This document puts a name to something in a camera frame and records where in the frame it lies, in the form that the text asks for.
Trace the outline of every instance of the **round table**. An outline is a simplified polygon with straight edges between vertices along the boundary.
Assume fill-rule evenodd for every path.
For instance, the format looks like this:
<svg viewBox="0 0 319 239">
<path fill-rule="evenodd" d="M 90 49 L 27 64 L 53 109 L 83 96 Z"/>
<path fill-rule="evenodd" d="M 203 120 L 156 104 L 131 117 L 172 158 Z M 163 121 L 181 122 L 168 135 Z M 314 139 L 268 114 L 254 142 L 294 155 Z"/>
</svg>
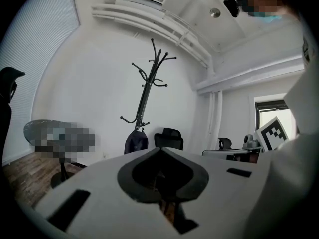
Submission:
<svg viewBox="0 0 319 239">
<path fill-rule="evenodd" d="M 59 158 L 61 172 L 53 175 L 51 187 L 54 188 L 73 175 L 65 170 L 65 154 L 88 152 L 95 146 L 95 134 L 88 128 L 79 127 L 76 123 L 40 119 L 24 126 L 24 137 L 35 146 L 36 152 L 47 153 L 52 158 Z"/>
</svg>

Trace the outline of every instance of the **black coat rack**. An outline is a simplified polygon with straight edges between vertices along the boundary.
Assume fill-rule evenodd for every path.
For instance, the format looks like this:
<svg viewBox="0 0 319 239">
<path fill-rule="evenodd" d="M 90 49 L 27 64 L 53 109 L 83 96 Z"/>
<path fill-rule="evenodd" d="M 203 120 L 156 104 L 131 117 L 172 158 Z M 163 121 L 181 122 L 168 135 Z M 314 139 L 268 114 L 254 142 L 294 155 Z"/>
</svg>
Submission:
<svg viewBox="0 0 319 239">
<path fill-rule="evenodd" d="M 149 60 L 149 62 L 153 62 L 152 69 L 151 69 L 149 76 L 147 77 L 147 74 L 140 67 L 138 67 L 136 64 L 132 63 L 132 65 L 135 66 L 139 70 L 139 73 L 140 73 L 141 77 L 143 78 L 143 80 L 145 80 L 145 84 L 142 85 L 142 87 L 144 87 L 144 89 L 143 89 L 143 93 L 141 96 L 140 104 L 139 104 L 135 119 L 133 121 L 128 121 L 123 116 L 120 117 L 122 120 L 124 120 L 125 122 L 130 123 L 130 124 L 136 122 L 134 131 L 138 131 L 141 127 L 144 127 L 144 126 L 150 124 L 149 122 L 148 123 L 143 122 L 143 115 L 144 115 L 146 103 L 148 101 L 152 85 L 154 84 L 157 87 L 167 87 L 167 84 L 156 84 L 155 83 L 155 81 L 163 82 L 162 80 L 155 78 L 156 73 L 157 73 L 160 65 L 165 60 L 176 59 L 176 57 L 166 58 L 168 56 L 168 52 L 166 52 L 164 57 L 160 60 L 161 49 L 159 50 L 158 53 L 156 53 L 154 39 L 152 38 L 151 41 L 152 41 L 153 48 L 154 48 L 154 60 L 153 59 Z"/>
</svg>

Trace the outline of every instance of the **wall trim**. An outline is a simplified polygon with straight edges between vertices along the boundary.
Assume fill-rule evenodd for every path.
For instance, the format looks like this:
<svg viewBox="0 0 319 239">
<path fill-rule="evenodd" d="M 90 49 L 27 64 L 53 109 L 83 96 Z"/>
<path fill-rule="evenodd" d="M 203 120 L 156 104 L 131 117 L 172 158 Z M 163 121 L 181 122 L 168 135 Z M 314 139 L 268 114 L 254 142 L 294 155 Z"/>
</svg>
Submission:
<svg viewBox="0 0 319 239">
<path fill-rule="evenodd" d="M 26 149 L 25 151 L 23 151 L 23 152 L 21 152 L 21 153 L 19 153 L 19 154 L 17 154 L 17 155 L 4 158 L 4 159 L 2 160 L 2 166 L 8 165 L 8 164 L 10 164 L 10 163 L 12 163 L 12 162 L 14 162 L 14 161 L 16 161 L 16 160 L 22 158 L 22 157 L 25 157 L 25 156 L 27 156 L 27 155 L 33 153 L 33 152 L 34 152 L 34 151 L 33 151 L 31 148 L 29 148 L 29 149 Z"/>
</svg>

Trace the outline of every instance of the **person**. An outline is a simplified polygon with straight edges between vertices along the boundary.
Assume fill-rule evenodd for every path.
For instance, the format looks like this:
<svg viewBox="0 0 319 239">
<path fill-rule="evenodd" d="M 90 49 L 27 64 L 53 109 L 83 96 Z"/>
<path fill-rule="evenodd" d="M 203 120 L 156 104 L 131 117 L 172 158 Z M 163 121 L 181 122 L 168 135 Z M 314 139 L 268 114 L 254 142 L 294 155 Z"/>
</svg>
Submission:
<svg viewBox="0 0 319 239">
<path fill-rule="evenodd" d="M 269 20 L 268 22 L 284 14 L 289 14 L 300 20 L 297 7 L 291 0 L 237 0 L 237 3 L 249 16 L 266 18 Z M 316 54 L 306 35 L 304 35 L 302 52 L 306 68 Z"/>
</svg>

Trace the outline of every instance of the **white ceiling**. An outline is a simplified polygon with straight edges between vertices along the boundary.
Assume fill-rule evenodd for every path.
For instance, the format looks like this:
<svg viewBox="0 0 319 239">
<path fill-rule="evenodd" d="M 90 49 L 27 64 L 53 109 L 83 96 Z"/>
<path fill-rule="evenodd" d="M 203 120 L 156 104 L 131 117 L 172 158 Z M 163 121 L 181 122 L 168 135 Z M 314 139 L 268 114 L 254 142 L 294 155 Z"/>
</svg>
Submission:
<svg viewBox="0 0 319 239">
<path fill-rule="evenodd" d="M 272 31 L 294 21 L 283 17 L 270 23 L 249 17 L 241 12 L 233 18 L 223 4 L 224 0 L 166 0 L 164 8 L 178 15 L 201 32 L 217 51 L 226 51 L 262 33 Z M 210 9 L 221 11 L 219 18 L 212 18 Z"/>
</svg>

